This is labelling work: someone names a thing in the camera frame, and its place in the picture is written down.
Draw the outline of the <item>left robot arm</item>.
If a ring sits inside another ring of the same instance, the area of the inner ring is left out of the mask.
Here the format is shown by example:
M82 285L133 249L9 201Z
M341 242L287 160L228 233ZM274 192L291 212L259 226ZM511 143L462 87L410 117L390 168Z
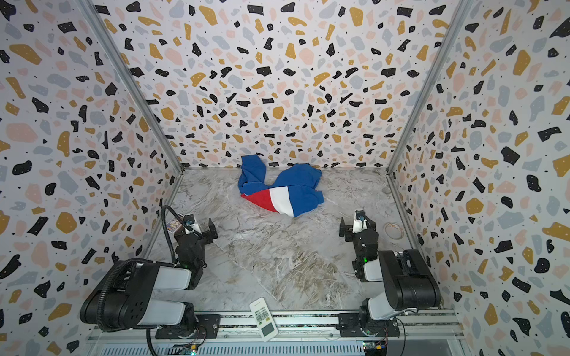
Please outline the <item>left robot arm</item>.
M158 292L193 290L206 268L206 246L218 238L212 221L201 231L193 216L179 222L167 235L177 241L176 263L131 258L117 261L80 309L83 323L103 332L156 329L158 339L207 337L190 302L157 298Z

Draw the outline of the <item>blue red white jacket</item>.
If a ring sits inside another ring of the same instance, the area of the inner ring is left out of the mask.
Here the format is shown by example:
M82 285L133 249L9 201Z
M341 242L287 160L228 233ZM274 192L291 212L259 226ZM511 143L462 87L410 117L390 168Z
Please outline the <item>blue red white jacket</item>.
M272 185L265 183L267 167L256 155L243 156L238 181L240 196L269 212L298 217L324 202L318 190L322 172L308 164L295 164L281 173Z

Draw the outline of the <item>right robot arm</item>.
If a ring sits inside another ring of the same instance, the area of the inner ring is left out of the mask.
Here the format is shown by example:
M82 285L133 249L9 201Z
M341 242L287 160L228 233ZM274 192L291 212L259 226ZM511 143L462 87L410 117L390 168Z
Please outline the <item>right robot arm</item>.
M365 299L357 313L338 315L336 328L343 338L398 337L397 317L439 306L439 286L419 250L380 250L376 223L364 211L355 212L351 225L342 220L339 236L353 245L353 272L357 279L383 284L383 291Z

